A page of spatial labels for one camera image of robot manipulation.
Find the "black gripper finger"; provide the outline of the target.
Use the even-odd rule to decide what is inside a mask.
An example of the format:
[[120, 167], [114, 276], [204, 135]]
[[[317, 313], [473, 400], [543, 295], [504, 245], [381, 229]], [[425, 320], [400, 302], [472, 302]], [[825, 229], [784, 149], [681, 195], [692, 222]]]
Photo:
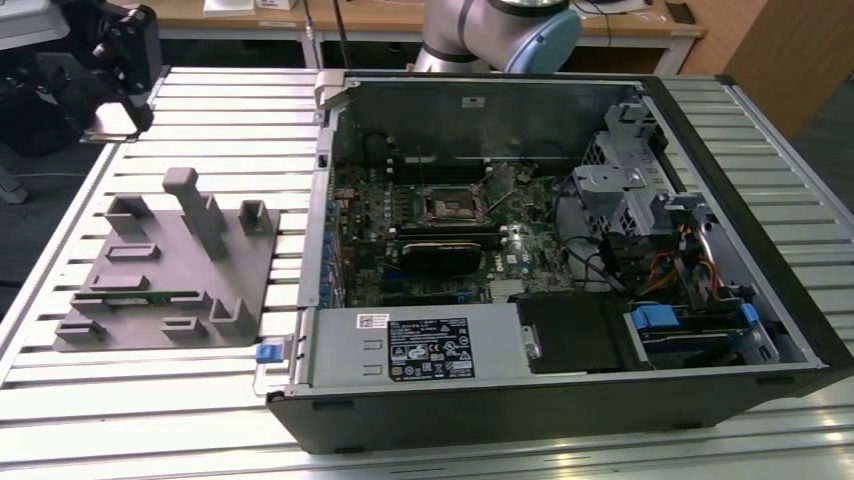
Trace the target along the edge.
[[137, 131], [152, 125], [146, 103], [160, 75], [157, 16], [146, 5], [97, 3], [98, 27], [92, 49], [96, 75], [128, 114]]

